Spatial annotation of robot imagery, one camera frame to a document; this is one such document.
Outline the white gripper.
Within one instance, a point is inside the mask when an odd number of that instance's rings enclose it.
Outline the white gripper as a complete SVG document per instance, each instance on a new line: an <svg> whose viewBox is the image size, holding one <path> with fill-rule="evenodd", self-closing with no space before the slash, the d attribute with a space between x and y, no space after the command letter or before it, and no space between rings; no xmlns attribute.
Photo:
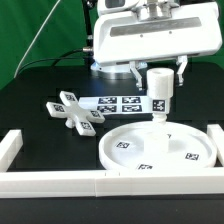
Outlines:
<svg viewBox="0 0 224 224"><path fill-rule="evenodd" d="M101 67L129 64L141 90L143 62L175 59L177 84L189 57L212 55L222 45L215 1L139 1L131 9L99 16L93 35L94 60Z"/></svg>

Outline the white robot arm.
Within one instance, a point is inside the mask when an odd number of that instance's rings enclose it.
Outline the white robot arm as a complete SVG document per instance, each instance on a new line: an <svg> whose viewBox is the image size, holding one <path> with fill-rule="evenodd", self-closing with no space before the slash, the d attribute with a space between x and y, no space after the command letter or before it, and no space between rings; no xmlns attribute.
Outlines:
<svg viewBox="0 0 224 224"><path fill-rule="evenodd" d="M178 83L190 57L212 55L222 45L216 1L98 0L93 34L95 71L131 74L142 88L148 62L175 60Z"/></svg>

